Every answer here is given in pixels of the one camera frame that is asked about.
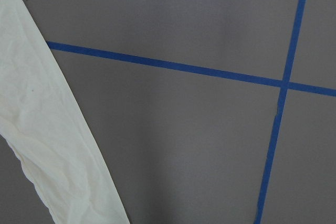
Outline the beige long-sleeve printed shirt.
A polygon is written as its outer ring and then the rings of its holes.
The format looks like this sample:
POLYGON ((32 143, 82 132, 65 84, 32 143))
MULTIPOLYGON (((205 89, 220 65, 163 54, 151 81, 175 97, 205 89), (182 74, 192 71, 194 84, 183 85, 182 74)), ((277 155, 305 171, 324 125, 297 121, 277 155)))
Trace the beige long-sleeve printed shirt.
POLYGON ((80 107, 23 0, 1 0, 1 136, 55 223, 128 223, 80 107))

